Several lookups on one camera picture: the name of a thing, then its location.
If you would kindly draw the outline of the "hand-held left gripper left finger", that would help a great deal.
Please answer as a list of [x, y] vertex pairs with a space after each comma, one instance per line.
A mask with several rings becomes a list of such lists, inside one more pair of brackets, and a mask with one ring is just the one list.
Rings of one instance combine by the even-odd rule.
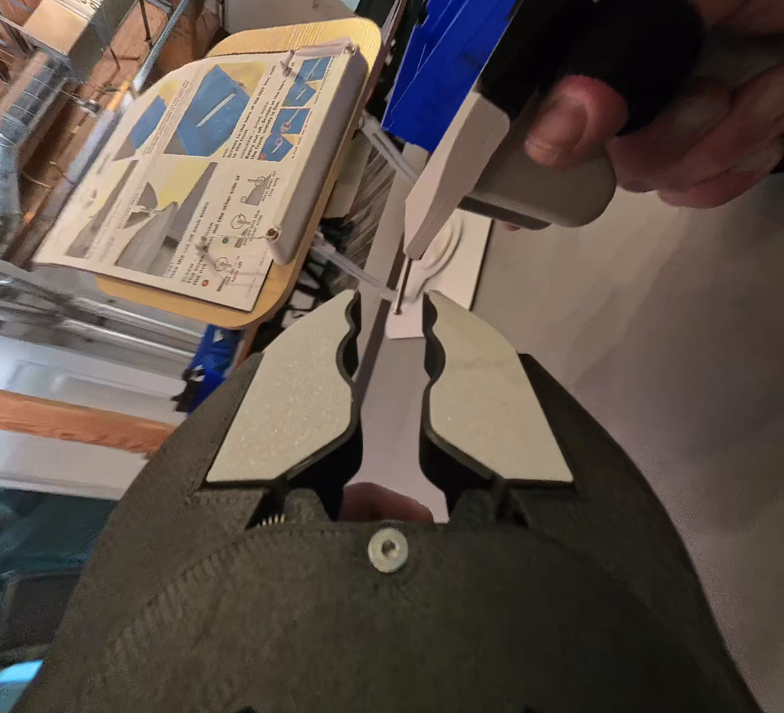
[[206, 483], [290, 482], [351, 439], [360, 323], [361, 296], [346, 290], [267, 346]]

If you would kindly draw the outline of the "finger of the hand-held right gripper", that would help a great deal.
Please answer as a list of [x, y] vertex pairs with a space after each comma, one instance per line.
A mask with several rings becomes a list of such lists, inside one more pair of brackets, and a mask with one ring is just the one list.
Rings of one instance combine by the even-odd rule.
[[471, 90], [405, 201], [405, 257], [420, 259], [510, 130], [510, 118]]

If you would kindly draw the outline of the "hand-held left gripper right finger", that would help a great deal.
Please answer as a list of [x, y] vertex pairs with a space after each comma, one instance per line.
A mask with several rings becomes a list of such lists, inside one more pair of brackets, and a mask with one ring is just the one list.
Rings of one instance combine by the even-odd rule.
[[423, 324], [435, 345], [423, 412], [437, 442], [484, 479], [569, 486], [572, 471], [522, 362], [489, 323], [434, 291]]

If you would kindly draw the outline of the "person's right hand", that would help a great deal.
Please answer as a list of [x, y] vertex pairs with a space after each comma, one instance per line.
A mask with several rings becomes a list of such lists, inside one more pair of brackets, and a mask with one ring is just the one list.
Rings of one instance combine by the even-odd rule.
[[[707, 28], [738, 38], [782, 35], [782, 0], [687, 0]], [[571, 169], [607, 150], [620, 186], [655, 191], [673, 207], [710, 209], [739, 197], [782, 159], [782, 62], [736, 87], [691, 84], [645, 129], [620, 135], [622, 96], [584, 75], [559, 80], [539, 106], [524, 150]]]

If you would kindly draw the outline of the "blue and black bag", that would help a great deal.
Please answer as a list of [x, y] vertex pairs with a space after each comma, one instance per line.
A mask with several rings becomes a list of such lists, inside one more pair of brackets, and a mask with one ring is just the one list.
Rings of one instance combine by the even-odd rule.
[[242, 332], [214, 325], [205, 328], [197, 350], [182, 371], [183, 390], [171, 398], [174, 410], [192, 414], [226, 380]]

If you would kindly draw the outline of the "blue plastic bin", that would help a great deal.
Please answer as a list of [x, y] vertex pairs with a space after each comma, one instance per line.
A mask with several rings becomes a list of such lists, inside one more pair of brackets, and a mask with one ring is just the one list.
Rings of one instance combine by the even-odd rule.
[[411, 33], [382, 129], [433, 152], [506, 30], [517, 0], [429, 0]]

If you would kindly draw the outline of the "wooden document stand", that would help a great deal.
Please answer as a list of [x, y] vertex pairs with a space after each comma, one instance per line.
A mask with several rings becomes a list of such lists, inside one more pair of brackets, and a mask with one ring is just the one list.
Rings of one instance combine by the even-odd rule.
[[[107, 294], [129, 299], [131, 302], [143, 306], [185, 316], [205, 324], [241, 329], [269, 317], [275, 309], [282, 305], [283, 300], [290, 293], [295, 279], [295, 271], [302, 265], [319, 221], [328, 206], [328, 200], [339, 172], [339, 161], [345, 150], [344, 146], [356, 129], [361, 117], [361, 108], [368, 97], [368, 81], [371, 74], [380, 64], [382, 40], [381, 31], [374, 22], [351, 17], [235, 33], [220, 42], [204, 59], [201, 59], [222, 59], [246, 53], [287, 52], [285, 64], [288, 64], [296, 52], [308, 57], [331, 57], [343, 52], [350, 52], [354, 56], [354, 60], [346, 70], [344, 80], [329, 108], [325, 123], [320, 127], [318, 136], [314, 139], [312, 149], [308, 153], [305, 178], [297, 183], [292, 211], [287, 212], [284, 219], [283, 240], [272, 244], [269, 248], [273, 256], [273, 263], [252, 310], [240, 312], [197, 298], [176, 295], [155, 287], [147, 287], [114, 277], [95, 275], [82, 269], [77, 270], [96, 277], [99, 287]], [[139, 94], [125, 107], [112, 134], [120, 124], [125, 111], [148, 90]]]

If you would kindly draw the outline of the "printed instruction sheet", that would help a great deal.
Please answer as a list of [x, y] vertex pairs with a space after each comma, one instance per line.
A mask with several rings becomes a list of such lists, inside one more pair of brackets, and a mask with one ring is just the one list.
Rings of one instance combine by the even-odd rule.
[[249, 312], [354, 56], [192, 62], [134, 101], [34, 264]]

